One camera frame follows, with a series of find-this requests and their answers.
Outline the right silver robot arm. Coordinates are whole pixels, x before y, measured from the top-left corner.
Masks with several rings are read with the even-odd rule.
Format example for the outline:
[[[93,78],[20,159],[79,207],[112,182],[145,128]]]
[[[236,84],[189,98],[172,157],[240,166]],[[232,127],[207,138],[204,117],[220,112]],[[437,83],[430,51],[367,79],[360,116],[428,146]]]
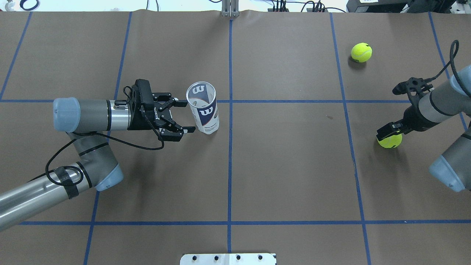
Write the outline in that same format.
[[[376,131],[377,141],[396,135],[444,127],[460,116],[470,115],[470,66],[436,87],[424,78],[410,78],[392,92],[407,95],[410,106],[402,117]],[[470,190],[470,127],[455,129],[457,137],[429,166],[429,173],[454,192]]]

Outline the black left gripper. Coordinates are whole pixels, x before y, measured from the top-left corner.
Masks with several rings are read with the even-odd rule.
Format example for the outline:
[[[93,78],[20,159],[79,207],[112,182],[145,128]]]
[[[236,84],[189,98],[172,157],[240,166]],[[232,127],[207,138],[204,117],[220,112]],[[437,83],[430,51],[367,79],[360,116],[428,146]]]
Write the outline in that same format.
[[[151,96],[153,99],[151,108],[146,109],[144,107],[142,111],[141,106],[143,103],[140,96],[137,92],[130,92],[130,95],[128,95],[128,110],[130,113],[128,130],[139,131],[155,128],[161,131],[161,140],[165,142],[179,142],[185,134],[195,132],[195,126],[176,126],[170,113],[172,107],[186,107],[187,100],[174,98],[169,92],[152,92]]]

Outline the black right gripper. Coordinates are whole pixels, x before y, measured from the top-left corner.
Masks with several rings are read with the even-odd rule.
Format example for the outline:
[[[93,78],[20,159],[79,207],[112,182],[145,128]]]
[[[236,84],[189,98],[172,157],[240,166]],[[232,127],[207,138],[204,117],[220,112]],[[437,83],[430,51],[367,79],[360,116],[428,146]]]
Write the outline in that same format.
[[[419,110],[419,101],[412,104],[404,112],[401,122],[390,122],[377,130],[377,141],[382,141],[403,132],[427,131],[438,123],[426,119]]]

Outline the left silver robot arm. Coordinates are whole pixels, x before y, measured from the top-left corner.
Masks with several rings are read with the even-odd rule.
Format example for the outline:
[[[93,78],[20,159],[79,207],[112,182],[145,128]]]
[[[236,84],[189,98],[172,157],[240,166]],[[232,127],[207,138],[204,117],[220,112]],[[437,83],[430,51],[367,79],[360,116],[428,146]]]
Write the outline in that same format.
[[[58,98],[53,102],[54,127],[70,141],[45,165],[44,173],[1,194],[1,230],[32,218],[90,188],[104,191],[124,178],[109,140],[146,149],[108,136],[108,131],[151,130],[160,141],[178,142],[195,127],[177,124],[172,107],[185,107],[169,92],[131,92],[125,100],[78,100]]]

